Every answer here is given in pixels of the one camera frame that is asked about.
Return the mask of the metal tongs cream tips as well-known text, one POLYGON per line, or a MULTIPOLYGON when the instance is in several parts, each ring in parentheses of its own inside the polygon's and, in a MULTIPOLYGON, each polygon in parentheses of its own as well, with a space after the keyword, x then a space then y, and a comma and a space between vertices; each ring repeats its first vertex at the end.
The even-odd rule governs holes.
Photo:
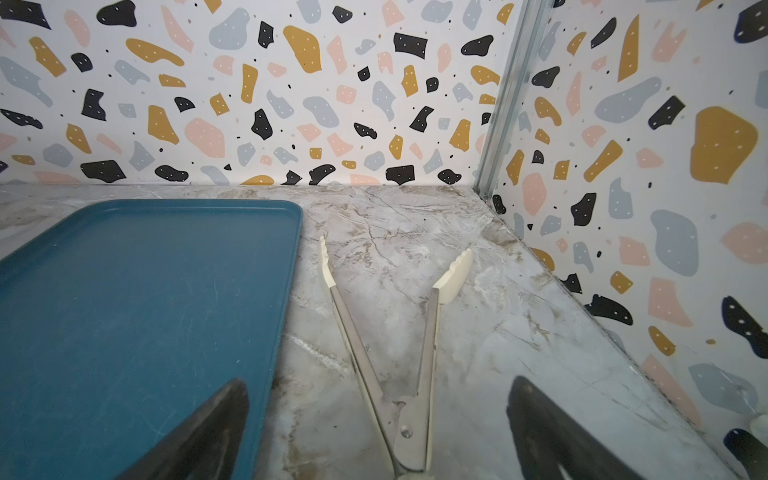
POLYGON ((433 284, 427 304, 416 393, 391 400, 384 394, 354 319, 337 286, 330 266, 326 238, 319 239, 321 278, 331 296, 333 311, 349 352, 363 400, 378 429, 396 479, 433 477, 433 396, 441 308, 458 296, 473 262, 473 250, 465 249, 433 284))

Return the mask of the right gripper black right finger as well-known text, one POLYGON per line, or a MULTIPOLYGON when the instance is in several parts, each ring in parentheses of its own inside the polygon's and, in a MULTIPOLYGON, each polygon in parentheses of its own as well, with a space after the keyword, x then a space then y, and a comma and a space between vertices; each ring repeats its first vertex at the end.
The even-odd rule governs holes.
POLYGON ((513 380, 506 415, 525 479, 640 477, 523 376, 513 380))

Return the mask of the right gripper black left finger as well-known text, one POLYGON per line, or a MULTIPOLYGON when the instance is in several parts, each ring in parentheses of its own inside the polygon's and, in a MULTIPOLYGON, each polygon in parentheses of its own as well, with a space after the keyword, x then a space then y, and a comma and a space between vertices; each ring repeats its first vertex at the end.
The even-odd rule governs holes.
POLYGON ((230 479, 248 413, 247 386, 232 379, 118 477, 230 479))

